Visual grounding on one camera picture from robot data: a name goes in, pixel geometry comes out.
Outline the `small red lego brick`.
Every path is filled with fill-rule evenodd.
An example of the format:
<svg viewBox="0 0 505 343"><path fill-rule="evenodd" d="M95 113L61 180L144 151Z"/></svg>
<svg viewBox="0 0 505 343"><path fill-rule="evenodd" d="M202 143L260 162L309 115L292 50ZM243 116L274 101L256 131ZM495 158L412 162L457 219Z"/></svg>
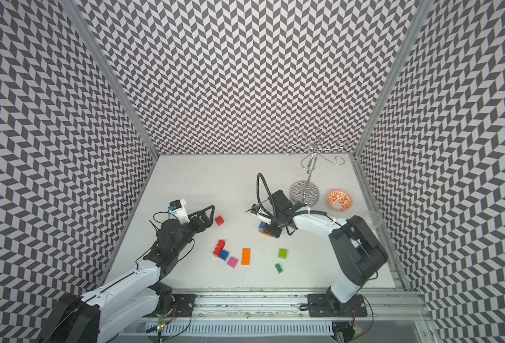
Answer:
<svg viewBox="0 0 505 343"><path fill-rule="evenodd" d="M216 217L216 218L215 218L215 222L216 222L216 224L217 224L218 226L221 226L222 224L224 224L224 223L225 223L224 219L223 219L221 216Z"/></svg>

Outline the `blue small lego brick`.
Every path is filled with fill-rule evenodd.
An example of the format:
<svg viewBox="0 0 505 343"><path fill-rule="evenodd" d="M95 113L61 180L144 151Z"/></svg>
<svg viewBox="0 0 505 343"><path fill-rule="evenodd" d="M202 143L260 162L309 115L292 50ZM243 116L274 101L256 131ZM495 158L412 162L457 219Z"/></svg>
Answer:
<svg viewBox="0 0 505 343"><path fill-rule="evenodd" d="M229 252L226 250L221 250L218 257L220 257L222 260L226 261L228 257L230 256Z"/></svg>

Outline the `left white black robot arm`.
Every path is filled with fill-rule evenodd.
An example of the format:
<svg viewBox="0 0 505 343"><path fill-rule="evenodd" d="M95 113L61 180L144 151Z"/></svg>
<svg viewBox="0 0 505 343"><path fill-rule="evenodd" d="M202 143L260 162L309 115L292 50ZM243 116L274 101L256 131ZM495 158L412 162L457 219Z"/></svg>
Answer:
<svg viewBox="0 0 505 343"><path fill-rule="evenodd" d="M173 311L172 289L163 283L195 235L211 227L215 207L192 214L172 202L156 239L130 271L81 295L65 293L53 305L37 342L109 342L147 314Z"/></svg>

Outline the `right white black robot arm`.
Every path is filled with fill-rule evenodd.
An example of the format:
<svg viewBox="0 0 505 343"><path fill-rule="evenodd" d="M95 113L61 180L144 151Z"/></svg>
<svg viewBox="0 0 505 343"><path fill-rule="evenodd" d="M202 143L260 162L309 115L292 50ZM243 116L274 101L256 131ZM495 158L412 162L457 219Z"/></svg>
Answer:
<svg viewBox="0 0 505 343"><path fill-rule="evenodd" d="M255 194L257 203L250 212L264 223L268 236L278 239L284 230L289 236L302 231L330 242L341 273L329 286L328 296L338 304L351 301L388 262L386 249L362 217L333 218L301 202L293 203L281 190L271 192L262 173L256 176Z"/></svg>

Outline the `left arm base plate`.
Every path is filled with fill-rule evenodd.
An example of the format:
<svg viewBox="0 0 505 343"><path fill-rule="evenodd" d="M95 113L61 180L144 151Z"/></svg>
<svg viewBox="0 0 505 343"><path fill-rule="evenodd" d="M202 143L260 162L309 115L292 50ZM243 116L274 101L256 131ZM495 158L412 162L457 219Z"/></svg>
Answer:
<svg viewBox="0 0 505 343"><path fill-rule="evenodd" d="M195 307L195 294L173 294L160 297L159 303L148 317L190 317Z"/></svg>

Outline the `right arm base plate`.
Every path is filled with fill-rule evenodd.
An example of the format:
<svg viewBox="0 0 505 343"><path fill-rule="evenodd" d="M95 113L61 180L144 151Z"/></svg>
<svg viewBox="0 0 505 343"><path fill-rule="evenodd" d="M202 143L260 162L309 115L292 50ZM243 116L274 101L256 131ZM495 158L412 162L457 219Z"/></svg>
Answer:
<svg viewBox="0 0 505 343"><path fill-rule="evenodd" d="M359 317L368 316L365 298L355 294L347 302L341 302L332 294L308 294L310 317Z"/></svg>

